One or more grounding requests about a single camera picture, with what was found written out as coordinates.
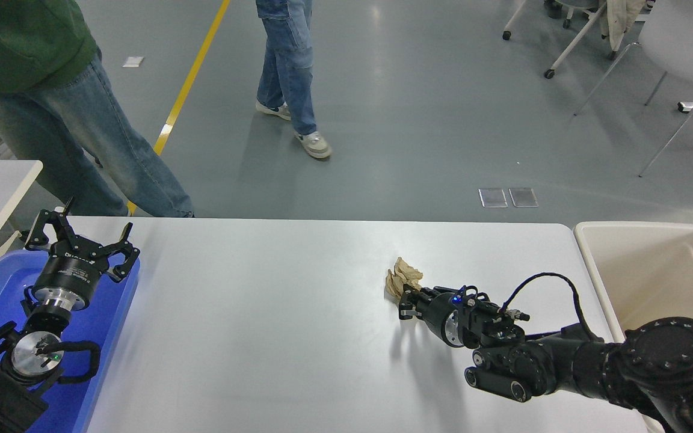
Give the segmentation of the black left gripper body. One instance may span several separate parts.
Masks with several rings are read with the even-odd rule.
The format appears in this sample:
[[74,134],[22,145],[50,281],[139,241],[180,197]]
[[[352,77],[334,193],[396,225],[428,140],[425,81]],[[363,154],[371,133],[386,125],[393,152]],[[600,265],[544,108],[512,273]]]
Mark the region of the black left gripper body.
[[103,246],[78,249],[55,244],[46,249],[48,261],[34,284],[34,298],[90,302],[102,274],[108,269],[108,252]]

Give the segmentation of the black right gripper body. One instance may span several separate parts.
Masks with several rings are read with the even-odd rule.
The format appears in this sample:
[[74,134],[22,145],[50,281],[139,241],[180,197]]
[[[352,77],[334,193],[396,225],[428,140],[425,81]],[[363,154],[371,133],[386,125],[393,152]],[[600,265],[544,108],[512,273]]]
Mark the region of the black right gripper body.
[[459,302],[457,294],[445,292],[435,296],[423,310],[419,308],[429,330],[446,345],[462,345],[458,335]]

